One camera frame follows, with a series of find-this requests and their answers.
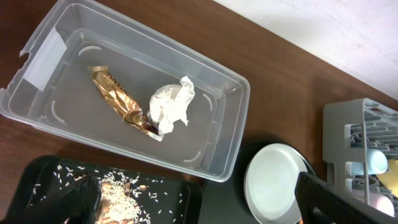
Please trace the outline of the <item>white tissue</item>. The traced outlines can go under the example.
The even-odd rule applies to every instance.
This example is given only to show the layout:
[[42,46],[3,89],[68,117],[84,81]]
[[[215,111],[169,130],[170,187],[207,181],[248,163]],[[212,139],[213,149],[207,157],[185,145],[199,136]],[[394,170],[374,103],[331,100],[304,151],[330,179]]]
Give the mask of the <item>white tissue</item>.
[[160,137],[171,133],[176,121],[188,126],[187,109],[194,97],[194,84],[187,76],[181,78],[179,85],[166,85],[156,90],[150,98],[147,115]]

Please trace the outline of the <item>round black tray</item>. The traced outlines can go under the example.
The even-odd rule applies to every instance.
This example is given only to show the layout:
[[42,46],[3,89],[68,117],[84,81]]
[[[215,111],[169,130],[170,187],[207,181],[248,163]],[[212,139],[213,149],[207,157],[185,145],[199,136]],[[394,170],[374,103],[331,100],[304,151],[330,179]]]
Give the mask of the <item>round black tray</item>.
[[[244,177],[251,159],[270,144],[274,142],[253,142],[243,146],[231,177],[226,182],[209,181],[205,184],[200,223],[258,223],[246,203]],[[309,161],[298,153],[307,167],[306,172],[315,175]]]

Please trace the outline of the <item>black rectangular tray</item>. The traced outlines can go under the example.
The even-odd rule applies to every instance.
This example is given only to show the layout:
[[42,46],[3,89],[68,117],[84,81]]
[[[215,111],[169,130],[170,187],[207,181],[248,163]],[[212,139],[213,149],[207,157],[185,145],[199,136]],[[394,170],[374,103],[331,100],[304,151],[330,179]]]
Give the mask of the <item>black rectangular tray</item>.
[[141,209],[139,223],[198,223],[198,184],[54,156],[38,157],[25,167],[6,216],[22,213],[83,174],[130,183],[130,196]]

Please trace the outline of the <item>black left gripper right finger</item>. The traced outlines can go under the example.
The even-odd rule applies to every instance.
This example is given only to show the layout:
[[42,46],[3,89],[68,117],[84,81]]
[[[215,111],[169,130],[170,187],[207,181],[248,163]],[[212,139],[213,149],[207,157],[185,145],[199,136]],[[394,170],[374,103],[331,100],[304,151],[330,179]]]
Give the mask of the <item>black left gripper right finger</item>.
[[397,219],[335,190],[308,172],[298,175],[295,198],[304,224],[397,224]]

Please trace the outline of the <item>blue cup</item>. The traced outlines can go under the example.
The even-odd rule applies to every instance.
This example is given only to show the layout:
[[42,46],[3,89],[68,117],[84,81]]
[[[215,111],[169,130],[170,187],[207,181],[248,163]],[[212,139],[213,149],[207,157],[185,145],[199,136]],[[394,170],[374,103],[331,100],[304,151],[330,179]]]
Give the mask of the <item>blue cup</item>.
[[[386,156],[378,149],[368,149],[366,151],[366,159],[369,175],[383,174],[388,168]],[[364,166],[362,163],[353,162],[351,165],[351,174],[364,175]]]

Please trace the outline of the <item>yellow bowl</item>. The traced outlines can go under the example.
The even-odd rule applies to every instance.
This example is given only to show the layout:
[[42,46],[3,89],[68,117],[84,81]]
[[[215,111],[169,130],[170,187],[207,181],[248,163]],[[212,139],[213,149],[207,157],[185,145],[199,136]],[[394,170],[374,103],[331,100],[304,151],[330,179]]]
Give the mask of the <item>yellow bowl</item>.
[[388,170],[383,174],[377,175],[378,179],[384,184],[384,186],[391,190],[392,193],[397,196],[397,160],[388,160]]

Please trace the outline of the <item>food scraps and shells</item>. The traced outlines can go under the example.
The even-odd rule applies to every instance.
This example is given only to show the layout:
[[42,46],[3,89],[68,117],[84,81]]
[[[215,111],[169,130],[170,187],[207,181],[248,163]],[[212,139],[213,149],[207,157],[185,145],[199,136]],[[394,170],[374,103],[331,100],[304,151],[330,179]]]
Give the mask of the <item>food scraps and shells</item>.
[[28,206],[86,175],[96,177],[101,186],[103,207],[96,223],[183,223],[187,218],[190,189],[184,182],[65,161],[44,166]]

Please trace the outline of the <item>gold foil wrapper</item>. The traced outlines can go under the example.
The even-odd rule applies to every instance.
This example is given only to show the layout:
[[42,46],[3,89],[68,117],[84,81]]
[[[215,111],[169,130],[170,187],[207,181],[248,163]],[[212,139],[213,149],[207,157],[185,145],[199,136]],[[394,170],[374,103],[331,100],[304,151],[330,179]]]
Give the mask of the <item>gold foil wrapper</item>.
[[92,66],[89,68],[92,79],[101,93],[101,96],[122,119],[159,142],[163,140],[159,136],[158,129],[150,123],[138,102],[109,72],[106,65]]

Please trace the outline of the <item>pink cup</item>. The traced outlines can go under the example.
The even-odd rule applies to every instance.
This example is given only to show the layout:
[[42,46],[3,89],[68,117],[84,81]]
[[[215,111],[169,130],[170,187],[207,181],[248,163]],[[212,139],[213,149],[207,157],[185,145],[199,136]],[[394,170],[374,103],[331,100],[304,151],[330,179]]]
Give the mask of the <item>pink cup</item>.
[[[365,202],[365,196],[363,190],[352,190],[353,197],[358,200]],[[373,208],[383,212],[387,215],[394,217],[395,209],[391,200],[385,195],[379,193],[369,193],[369,205]]]

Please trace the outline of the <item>grey round plate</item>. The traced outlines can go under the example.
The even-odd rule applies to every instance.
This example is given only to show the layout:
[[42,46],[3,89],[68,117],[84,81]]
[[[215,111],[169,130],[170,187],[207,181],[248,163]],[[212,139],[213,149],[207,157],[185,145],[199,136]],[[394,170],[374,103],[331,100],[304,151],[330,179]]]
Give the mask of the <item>grey round plate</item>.
[[244,195],[258,223],[299,222],[295,186],[299,173],[306,171],[299,153],[286,144],[270,144],[256,153],[246,169]]

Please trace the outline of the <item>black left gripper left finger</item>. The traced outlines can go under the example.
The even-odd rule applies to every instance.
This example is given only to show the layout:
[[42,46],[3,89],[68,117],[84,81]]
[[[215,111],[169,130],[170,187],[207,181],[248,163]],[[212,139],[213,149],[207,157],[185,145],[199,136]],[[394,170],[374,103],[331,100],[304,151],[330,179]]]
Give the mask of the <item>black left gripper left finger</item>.
[[99,180],[86,175],[24,212],[1,220],[1,223],[94,223],[100,202]]

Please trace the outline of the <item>grey dishwasher rack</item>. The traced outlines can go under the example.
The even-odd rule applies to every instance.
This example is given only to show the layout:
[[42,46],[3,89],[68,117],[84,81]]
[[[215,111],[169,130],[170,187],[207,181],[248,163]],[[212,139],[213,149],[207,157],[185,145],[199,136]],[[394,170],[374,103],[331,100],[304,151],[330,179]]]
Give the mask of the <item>grey dishwasher rack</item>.
[[[364,203],[368,205],[370,192],[385,195],[393,203],[397,217],[397,196],[377,174],[368,174],[368,149],[378,149],[387,160],[397,160],[397,111],[369,98],[327,104],[323,109],[327,182],[352,197],[352,190],[363,190]],[[351,174],[353,162],[362,163],[364,175]]]

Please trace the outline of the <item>clear plastic bin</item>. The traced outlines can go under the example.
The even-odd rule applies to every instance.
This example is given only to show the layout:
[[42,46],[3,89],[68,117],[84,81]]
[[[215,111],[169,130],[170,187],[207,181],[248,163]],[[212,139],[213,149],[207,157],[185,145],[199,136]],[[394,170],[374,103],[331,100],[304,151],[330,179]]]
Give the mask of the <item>clear plastic bin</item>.
[[[1,114],[48,133],[216,182],[231,177],[249,82],[206,56],[96,1],[58,1],[1,90]],[[128,123],[175,88],[195,95],[187,121],[159,137]]]

